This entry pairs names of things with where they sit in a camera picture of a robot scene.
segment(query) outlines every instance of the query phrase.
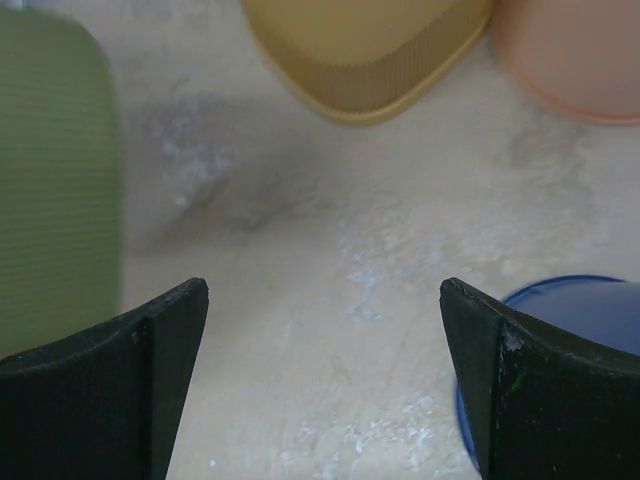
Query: blue plate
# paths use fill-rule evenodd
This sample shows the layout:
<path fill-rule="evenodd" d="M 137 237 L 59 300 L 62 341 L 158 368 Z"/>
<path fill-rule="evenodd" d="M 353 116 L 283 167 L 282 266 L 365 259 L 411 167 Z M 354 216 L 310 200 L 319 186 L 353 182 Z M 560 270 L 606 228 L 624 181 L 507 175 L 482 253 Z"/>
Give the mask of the blue plate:
<path fill-rule="evenodd" d="M 589 340 L 640 354 L 639 300 L 639 284 L 599 275 L 567 275 L 527 285 L 502 301 L 518 311 Z M 462 440 L 478 470 L 476 450 L 458 384 L 455 404 Z"/>

